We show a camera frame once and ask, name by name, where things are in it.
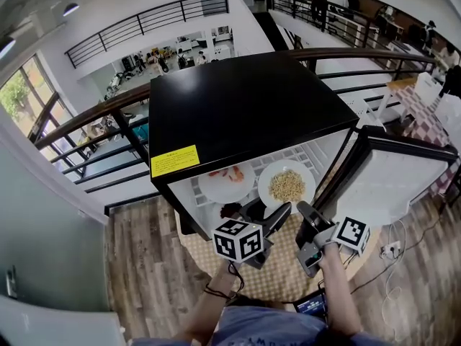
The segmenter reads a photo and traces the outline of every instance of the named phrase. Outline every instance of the blue shirt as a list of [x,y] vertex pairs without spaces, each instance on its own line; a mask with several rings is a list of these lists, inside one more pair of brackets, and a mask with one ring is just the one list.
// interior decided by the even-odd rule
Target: blue shirt
[[[308,346],[316,345],[317,336],[325,331],[323,321],[306,314],[254,306],[229,306],[221,316],[219,330],[212,336],[211,345]],[[354,335],[349,344],[389,345],[365,333]],[[133,346],[185,345],[189,343],[158,339],[139,339],[133,343]]]

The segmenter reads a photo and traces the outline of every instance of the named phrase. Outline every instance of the round table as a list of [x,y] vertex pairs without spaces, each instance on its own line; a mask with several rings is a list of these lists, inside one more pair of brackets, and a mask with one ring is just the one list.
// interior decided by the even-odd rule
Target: round table
[[[249,298],[258,298],[264,301],[296,301],[309,293],[318,290],[318,282],[323,279],[319,271],[314,278],[309,278],[299,264],[296,254],[299,251],[295,237],[303,221],[301,214],[292,214],[282,229],[272,234],[269,239],[274,242],[271,254],[261,270],[248,265],[242,265],[239,272],[245,280],[242,294]],[[185,246],[198,267],[213,276],[220,261],[213,250],[212,241],[205,241],[198,234],[185,236],[181,234],[179,217],[176,215],[176,225],[179,239]],[[370,257],[379,239],[381,228],[372,229],[367,248],[361,257],[356,257],[346,269],[347,279],[350,280]],[[349,255],[341,254],[343,262]]]

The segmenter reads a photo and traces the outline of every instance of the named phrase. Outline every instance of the staircase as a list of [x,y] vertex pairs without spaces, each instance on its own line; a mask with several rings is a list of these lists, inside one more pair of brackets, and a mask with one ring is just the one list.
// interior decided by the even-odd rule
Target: staircase
[[271,17],[271,14],[267,12],[263,13],[253,13],[254,17],[258,21],[259,25],[263,29],[267,38],[269,38],[270,43],[274,47],[275,51],[288,50],[287,43],[282,37],[282,34],[279,31],[279,28],[275,24],[274,20]]

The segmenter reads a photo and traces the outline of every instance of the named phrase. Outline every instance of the yellow label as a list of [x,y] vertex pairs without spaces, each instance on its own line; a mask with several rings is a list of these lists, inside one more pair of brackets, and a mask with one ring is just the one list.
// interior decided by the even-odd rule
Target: yellow label
[[200,164],[195,145],[155,156],[151,159],[152,177]]

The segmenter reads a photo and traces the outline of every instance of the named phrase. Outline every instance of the wood plank floor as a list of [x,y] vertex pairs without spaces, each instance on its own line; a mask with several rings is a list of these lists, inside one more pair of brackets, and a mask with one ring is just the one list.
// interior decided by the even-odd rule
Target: wood plank floor
[[[439,218],[433,201],[425,198],[402,222],[407,251],[401,262],[353,294],[364,329],[390,342],[395,337],[398,345],[457,345],[461,203]],[[390,241],[403,244],[402,224],[394,227]],[[106,238],[110,305],[126,328],[125,339],[171,336],[209,280],[179,243],[173,209],[162,197],[112,209]],[[352,290],[392,264],[380,258],[379,248],[388,240],[384,229],[375,252],[350,282]],[[394,267],[388,291],[400,290],[392,290],[382,308]]]

